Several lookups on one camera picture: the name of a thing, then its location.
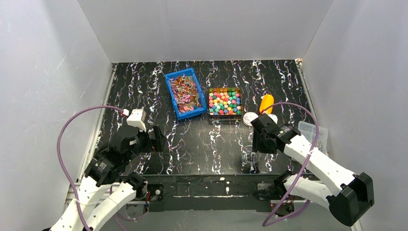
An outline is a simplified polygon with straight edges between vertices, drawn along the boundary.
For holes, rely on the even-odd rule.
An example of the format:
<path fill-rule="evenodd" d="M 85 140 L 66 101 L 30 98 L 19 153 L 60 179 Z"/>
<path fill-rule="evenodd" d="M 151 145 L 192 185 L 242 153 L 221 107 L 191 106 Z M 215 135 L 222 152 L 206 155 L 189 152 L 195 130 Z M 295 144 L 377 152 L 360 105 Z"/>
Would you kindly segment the clear round plastic jar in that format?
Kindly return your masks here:
<path fill-rule="evenodd" d="M 244 164 L 255 164 L 260 160 L 261 153 L 254 152 L 252 145 L 244 146 L 242 149 L 242 162 Z"/>

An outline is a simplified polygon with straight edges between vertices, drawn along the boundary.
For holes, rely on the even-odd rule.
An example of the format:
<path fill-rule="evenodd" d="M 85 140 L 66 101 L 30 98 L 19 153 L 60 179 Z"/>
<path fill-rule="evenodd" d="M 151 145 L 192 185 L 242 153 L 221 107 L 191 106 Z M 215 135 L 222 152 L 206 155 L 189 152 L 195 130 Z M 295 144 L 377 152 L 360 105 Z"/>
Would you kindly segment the blue plastic candy bin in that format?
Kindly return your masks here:
<path fill-rule="evenodd" d="M 165 78 L 177 120 L 195 117 L 207 111 L 204 93 L 192 68 L 165 74 Z"/>

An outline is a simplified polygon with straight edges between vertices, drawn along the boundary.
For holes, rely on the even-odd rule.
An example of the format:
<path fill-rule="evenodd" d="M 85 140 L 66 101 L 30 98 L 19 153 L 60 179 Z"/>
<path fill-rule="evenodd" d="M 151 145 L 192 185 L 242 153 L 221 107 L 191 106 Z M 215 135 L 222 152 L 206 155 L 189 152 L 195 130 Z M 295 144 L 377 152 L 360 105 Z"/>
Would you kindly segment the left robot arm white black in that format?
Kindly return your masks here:
<path fill-rule="evenodd" d="M 126 176 L 106 199 L 103 195 L 111 189 L 130 161 L 140 153 L 160 152 L 164 149 L 165 136 L 159 126 L 153 127 L 153 137 L 148 132 L 132 126 L 123 126 L 111 141 L 98 151 L 85 170 L 74 198 L 51 231 L 99 231 L 128 202 L 136 199 L 149 204 L 152 193 L 148 181 L 137 173 Z"/>

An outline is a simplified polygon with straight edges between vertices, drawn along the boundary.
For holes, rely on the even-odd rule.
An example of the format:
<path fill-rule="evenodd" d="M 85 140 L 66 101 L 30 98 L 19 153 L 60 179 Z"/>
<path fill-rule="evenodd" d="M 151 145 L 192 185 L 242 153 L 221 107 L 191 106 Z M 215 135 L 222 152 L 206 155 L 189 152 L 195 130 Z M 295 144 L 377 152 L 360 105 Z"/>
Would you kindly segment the square tin of star candies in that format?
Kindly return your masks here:
<path fill-rule="evenodd" d="M 239 88 L 210 88 L 208 116 L 210 121 L 238 121 L 244 114 L 242 93 Z"/>

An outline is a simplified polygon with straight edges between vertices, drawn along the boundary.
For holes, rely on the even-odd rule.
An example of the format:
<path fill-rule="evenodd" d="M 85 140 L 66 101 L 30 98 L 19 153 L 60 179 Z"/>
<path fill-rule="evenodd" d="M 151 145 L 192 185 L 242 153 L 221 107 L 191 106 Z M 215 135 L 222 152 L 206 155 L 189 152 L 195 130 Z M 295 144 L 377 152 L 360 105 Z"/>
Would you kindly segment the orange plastic scoop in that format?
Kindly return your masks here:
<path fill-rule="evenodd" d="M 261 97 L 262 102 L 259 107 L 260 114 L 272 114 L 273 107 L 271 105 L 274 104 L 274 97 L 271 94 L 266 94 Z"/>

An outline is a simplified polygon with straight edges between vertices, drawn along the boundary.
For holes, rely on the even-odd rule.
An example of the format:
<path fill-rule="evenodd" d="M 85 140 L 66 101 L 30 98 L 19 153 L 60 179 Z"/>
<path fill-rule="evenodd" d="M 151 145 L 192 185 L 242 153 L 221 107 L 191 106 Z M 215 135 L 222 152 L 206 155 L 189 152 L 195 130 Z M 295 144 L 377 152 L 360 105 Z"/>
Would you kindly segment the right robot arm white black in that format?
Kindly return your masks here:
<path fill-rule="evenodd" d="M 340 223 L 353 226 L 374 205 L 374 185 L 371 176 L 356 174 L 334 162 L 318 148 L 312 147 L 299 130 L 289 124 L 278 126 L 267 114 L 251 119 L 254 128 L 253 151 L 275 154 L 280 151 L 303 162 L 320 182 L 303 178 L 287 170 L 274 179 L 272 185 L 256 191 L 260 199 L 273 196 L 285 199 L 299 196 L 328 209 Z"/>

